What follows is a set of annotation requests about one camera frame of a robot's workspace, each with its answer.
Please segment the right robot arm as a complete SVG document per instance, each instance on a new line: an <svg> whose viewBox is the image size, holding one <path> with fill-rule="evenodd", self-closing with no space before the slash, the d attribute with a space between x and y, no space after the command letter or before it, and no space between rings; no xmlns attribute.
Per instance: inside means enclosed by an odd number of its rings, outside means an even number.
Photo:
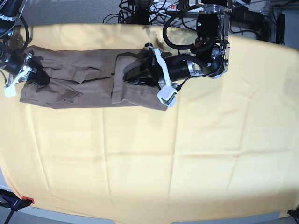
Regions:
<svg viewBox="0 0 299 224"><path fill-rule="evenodd" d="M11 87L20 81L35 82L46 86L50 77L43 70L40 59L34 56L34 52L25 52L29 44L29 28L22 16L26 1L2 0L0 2L0 72L9 73L9 79L5 79L5 87ZM20 48L10 47L10 40L17 21L20 20L25 29L25 42Z"/></svg>

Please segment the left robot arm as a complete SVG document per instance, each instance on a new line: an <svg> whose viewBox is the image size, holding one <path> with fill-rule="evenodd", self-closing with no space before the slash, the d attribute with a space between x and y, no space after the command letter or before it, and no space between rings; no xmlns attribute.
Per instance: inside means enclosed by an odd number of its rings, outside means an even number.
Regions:
<svg viewBox="0 0 299 224"><path fill-rule="evenodd" d="M145 47L149 49L149 57L141 65L127 71L123 76L123 82L159 89L171 85L176 91L180 91L183 85L176 84L177 81L185 83L192 78L220 77L228 69L228 25L231 5L229 0L201 0L194 6L190 6L187 0L179 1L178 11L163 26L162 36L170 48L177 51L188 50L189 53L165 57L161 52L154 52L152 45L148 43ZM184 19L193 9L199 9L194 29L197 37L194 43L174 44L167 35L170 24L176 18Z"/></svg>

